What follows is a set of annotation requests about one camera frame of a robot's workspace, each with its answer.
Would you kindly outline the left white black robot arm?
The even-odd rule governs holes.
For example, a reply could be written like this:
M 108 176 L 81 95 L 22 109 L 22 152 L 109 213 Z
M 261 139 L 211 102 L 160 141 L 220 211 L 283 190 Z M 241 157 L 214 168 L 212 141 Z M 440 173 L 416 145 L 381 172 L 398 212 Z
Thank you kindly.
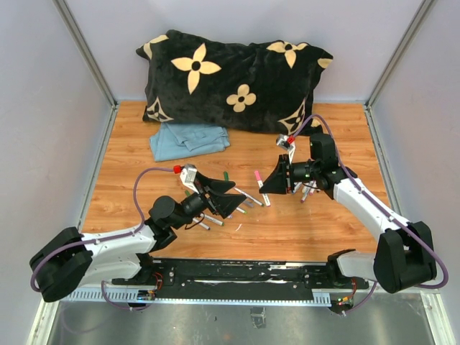
M 31 289 L 45 302 L 61 300 L 87 284 L 134 280 L 143 285 L 154 267 L 141 259 L 176 240 L 175 230 L 192 229 L 204 211 L 228 218 L 246 199 L 231 193 L 233 181 L 207 178 L 194 167 L 174 167 L 190 195 L 181 202 L 162 195 L 136 226 L 106 233 L 83 234 L 67 227 L 55 235 L 29 261 Z

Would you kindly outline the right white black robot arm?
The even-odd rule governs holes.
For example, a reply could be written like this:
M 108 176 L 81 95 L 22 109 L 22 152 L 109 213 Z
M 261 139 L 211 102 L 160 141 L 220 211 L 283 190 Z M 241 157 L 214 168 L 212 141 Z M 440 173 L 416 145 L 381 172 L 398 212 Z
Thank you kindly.
M 326 280 L 335 288 L 352 277 L 372 280 L 388 293 L 421 286 L 436 278 L 430 228 L 395 213 L 342 164 L 328 134 L 310 138 L 310 159 L 293 162 L 295 139 L 281 134 L 277 146 L 287 152 L 263 182 L 262 194 L 288 194 L 296 184 L 314 182 L 330 199 L 347 208 L 377 240 L 374 254 L 345 249 L 328 256 Z

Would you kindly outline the blue capped white marker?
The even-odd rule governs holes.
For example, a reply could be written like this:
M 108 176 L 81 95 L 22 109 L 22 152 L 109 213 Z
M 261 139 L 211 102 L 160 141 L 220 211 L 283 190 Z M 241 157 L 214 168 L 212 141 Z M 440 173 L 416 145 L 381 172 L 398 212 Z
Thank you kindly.
M 204 228 L 207 231 L 211 230 L 211 227 L 206 225 L 206 224 L 204 224 L 201 220 L 194 219 L 194 222 L 195 222 L 196 225 L 201 226 L 202 228 Z

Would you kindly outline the green capped white marker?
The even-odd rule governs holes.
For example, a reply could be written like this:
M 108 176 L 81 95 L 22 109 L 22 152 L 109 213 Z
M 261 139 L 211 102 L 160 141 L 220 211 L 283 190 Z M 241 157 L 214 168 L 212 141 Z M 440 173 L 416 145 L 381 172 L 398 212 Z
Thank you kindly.
M 220 221 L 218 220 L 217 218 L 214 218 L 212 216 L 209 216 L 209 215 L 206 215 L 204 214 L 204 218 L 211 221 L 212 223 L 216 224 L 216 225 L 219 225 L 219 226 L 224 226 L 224 222 L 223 221 Z

